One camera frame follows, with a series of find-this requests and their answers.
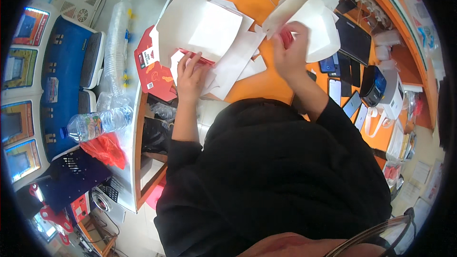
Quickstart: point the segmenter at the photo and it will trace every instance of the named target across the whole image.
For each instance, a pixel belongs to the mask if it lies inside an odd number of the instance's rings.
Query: bottle label
[[[102,134],[101,119],[98,115],[82,114],[87,125],[88,140],[97,138]]]

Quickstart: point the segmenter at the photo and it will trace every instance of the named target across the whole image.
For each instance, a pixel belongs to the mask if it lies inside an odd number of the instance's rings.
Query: ventilation grille
[[[79,92],[78,97],[78,113],[86,114],[90,113],[90,96],[86,92]]]
[[[81,70],[81,79],[79,85],[88,88],[94,76],[95,66],[97,64],[98,51],[100,49],[101,33],[94,33],[87,41],[86,51],[84,54],[83,68]]]
[[[54,0],[53,4],[60,9],[62,15],[68,16],[86,26],[94,17],[100,0]]]
[[[78,21],[84,22],[87,19],[88,15],[89,15],[89,13],[88,13],[87,9],[81,9],[77,15]]]
[[[68,16],[70,18],[73,18],[74,14],[76,11],[76,6],[68,1],[65,1],[62,5],[62,8],[60,9],[60,13],[64,14],[65,16]]]

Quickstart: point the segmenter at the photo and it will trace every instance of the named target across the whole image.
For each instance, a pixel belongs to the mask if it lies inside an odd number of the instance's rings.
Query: black clothing
[[[283,232],[347,239],[390,217],[371,148],[332,99],[316,123],[276,100],[238,101],[201,150],[169,147],[154,219],[167,257],[236,256]]]

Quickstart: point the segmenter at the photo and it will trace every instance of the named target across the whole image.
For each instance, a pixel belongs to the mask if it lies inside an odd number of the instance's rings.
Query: person
[[[311,122],[272,99],[244,99],[222,110],[205,138],[197,100],[201,53],[178,65],[179,103],[166,186],[154,223],[167,257],[321,257],[391,215],[390,191],[371,148],[341,107],[306,73],[308,29],[286,25],[288,49],[272,38],[278,74]],[[363,243],[345,256],[379,256]]]

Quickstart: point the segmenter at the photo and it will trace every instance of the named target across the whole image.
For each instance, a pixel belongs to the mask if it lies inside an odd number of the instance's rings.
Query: white box
[[[309,49],[306,62],[323,60],[336,53],[340,37],[333,13],[340,0],[285,0],[263,23],[267,38],[279,31],[287,22],[299,21],[310,29]]]
[[[177,48],[218,62],[235,40],[243,17],[209,0],[173,0],[157,23],[160,64],[171,67]]]

